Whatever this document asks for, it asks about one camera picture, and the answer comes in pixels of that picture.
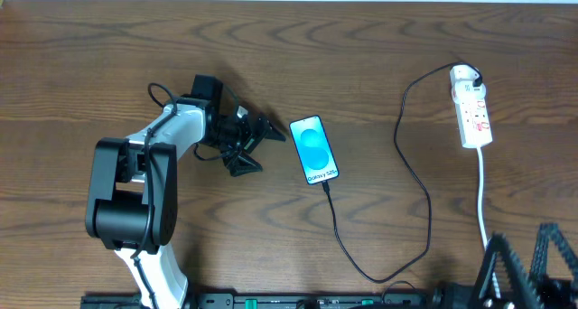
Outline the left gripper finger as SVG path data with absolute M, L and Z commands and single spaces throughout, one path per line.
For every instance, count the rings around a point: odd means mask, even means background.
M 257 131 L 259 140 L 286 141 L 285 135 L 273 126 L 264 113 L 261 113 L 257 118 Z
M 232 177 L 263 171 L 262 165 L 245 151 L 233 151 L 223 158 L 223 164 Z

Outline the blue Samsung Galaxy smartphone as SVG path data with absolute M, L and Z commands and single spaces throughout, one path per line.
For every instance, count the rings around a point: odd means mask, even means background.
M 306 182 L 314 185 L 337 178 L 340 171 L 321 117 L 299 119 L 289 127 Z

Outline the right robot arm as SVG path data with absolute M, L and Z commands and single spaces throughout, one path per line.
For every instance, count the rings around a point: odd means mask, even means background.
M 552 278 L 547 273 L 548 249 L 553 244 L 572 275 L 570 280 Z M 492 277 L 502 263 L 509 290 L 497 295 Z M 577 255 L 555 223 L 540 225 L 530 269 L 526 271 L 519 256 L 503 234 L 494 235 L 488 244 L 480 272 L 473 286 L 445 283 L 428 301 L 430 308 L 515 308 L 546 309 L 577 306 Z

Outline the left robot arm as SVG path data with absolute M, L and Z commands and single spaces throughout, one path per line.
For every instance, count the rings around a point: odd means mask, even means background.
M 95 147 L 85 226 L 121 258 L 140 290 L 142 308 L 192 308 L 195 298 L 171 243 L 178 213 L 178 162 L 200 145 L 218 150 L 233 177 L 262 171 L 251 157 L 265 139 L 284 134 L 265 114 L 242 107 L 221 80 L 197 75 L 191 91 L 169 94 L 158 118 L 124 138 Z

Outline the white USB charger plug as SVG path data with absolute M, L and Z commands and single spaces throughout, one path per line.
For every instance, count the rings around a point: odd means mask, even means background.
M 479 87 L 483 83 L 483 78 L 477 68 L 463 63 L 452 67 L 450 81 L 453 86 L 460 81 L 468 81 L 473 87 Z

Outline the white power strip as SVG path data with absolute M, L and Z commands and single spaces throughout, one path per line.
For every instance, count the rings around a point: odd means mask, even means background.
M 452 86 L 461 145 L 475 149 L 490 144 L 493 136 L 485 101 L 486 87 L 474 87 L 472 81 L 458 81 Z

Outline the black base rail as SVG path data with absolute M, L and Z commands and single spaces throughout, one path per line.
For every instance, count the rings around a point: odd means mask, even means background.
M 347 309 L 347 308 L 435 308 L 442 296 L 394 290 L 378 294 L 234 295 L 231 293 L 188 293 L 171 295 L 90 294 L 80 298 L 86 308 L 189 308 L 189 309 Z

